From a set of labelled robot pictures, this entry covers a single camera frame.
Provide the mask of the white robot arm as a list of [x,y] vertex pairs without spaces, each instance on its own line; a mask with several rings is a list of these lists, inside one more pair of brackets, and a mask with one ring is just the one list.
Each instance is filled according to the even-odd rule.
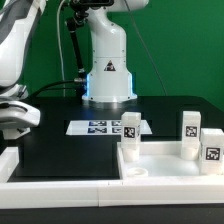
[[[10,92],[22,74],[32,30],[47,0],[6,0],[0,9],[0,95]],[[70,0],[74,21],[86,20],[92,35],[93,67],[87,75],[86,102],[123,103],[134,100],[126,68],[126,34],[107,18],[109,12],[145,7],[148,0]]]

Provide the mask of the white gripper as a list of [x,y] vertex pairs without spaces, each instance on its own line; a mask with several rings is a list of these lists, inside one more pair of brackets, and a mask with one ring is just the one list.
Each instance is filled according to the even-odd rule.
[[40,122],[40,111],[22,102],[28,96],[25,86],[16,84],[0,94],[0,129],[35,127]]

